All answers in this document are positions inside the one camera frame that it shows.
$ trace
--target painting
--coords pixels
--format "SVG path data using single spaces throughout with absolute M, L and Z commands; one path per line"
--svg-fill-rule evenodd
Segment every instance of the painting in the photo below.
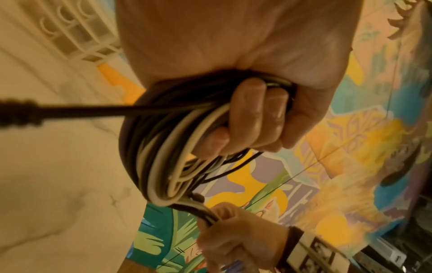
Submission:
M 265 153 L 196 192 L 208 207 L 234 203 L 313 231 L 348 255 L 395 227 L 432 153 L 431 30 L 428 0 L 366 0 L 325 118 L 292 149 Z M 107 65 L 101 72 L 133 102 L 142 87 Z M 193 215 L 148 204 L 127 257 L 160 273 L 205 273 L 198 235 Z

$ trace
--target marble surface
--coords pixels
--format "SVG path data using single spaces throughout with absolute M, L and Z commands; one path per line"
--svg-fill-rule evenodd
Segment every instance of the marble surface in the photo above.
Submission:
M 120 103 L 94 66 L 71 64 L 0 1 L 0 98 Z M 145 201 L 117 151 L 121 119 L 0 131 L 0 271 L 117 272 Z

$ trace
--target marble countertop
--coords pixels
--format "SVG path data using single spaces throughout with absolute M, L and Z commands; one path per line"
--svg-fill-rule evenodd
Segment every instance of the marble countertop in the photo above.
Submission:
M 120 103 L 92 65 L 71 64 L 0 2 L 0 98 Z M 0 131 L 0 271 L 117 272 L 145 209 L 121 164 L 121 119 Z

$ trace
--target hand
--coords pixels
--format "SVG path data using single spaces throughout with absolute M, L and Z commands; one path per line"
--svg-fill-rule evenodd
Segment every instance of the hand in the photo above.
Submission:
M 230 265 L 245 255 L 251 256 L 260 269 L 273 270 L 279 262 L 288 238 L 288 228 L 264 220 L 230 203 L 211 209 L 219 221 L 211 227 L 199 219 L 197 239 L 207 261 L 209 273 Z
M 362 0 L 117 0 L 122 46 L 149 87 L 221 69 L 253 70 L 296 83 L 287 94 L 248 79 L 232 97 L 228 128 L 194 151 L 202 159 L 245 148 L 292 148 L 326 114 L 348 64 Z

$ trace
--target mural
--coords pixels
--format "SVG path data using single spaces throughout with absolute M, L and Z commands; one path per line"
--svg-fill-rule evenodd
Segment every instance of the mural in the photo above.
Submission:
M 366 0 L 326 117 L 293 149 L 198 187 L 206 205 L 229 201 L 351 255 L 398 224 L 432 153 L 431 14 L 428 0 Z M 197 236 L 194 216 L 148 204 L 127 257 L 161 273 L 204 273 Z

